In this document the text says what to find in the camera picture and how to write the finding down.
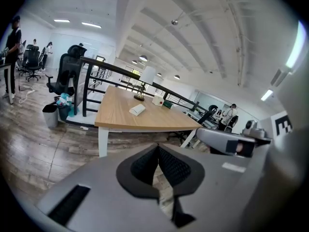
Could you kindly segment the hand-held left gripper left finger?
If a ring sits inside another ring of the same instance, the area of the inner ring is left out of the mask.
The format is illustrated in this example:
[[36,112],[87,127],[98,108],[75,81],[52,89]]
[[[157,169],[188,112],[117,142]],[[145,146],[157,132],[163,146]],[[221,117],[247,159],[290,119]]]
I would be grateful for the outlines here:
[[86,163],[53,185],[37,203],[37,208],[70,232],[170,232],[174,224],[161,211],[158,198],[138,198],[118,182],[121,162],[150,147]]

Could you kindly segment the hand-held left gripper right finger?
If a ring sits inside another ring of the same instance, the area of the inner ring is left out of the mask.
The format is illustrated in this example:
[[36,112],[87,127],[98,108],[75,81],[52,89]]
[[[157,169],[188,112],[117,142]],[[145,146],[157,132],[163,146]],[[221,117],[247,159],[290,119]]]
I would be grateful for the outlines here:
[[158,146],[159,164],[173,188],[170,221],[158,223],[161,232],[254,232],[254,193],[262,176],[265,147],[252,158]]

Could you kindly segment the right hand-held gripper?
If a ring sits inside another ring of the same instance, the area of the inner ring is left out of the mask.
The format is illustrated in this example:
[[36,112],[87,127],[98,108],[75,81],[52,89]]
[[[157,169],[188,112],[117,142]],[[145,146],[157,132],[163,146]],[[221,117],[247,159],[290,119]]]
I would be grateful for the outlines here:
[[309,66],[300,67],[278,93],[293,129],[273,140],[199,128],[196,137],[212,154],[250,158],[238,184],[236,232],[306,232],[309,229]]

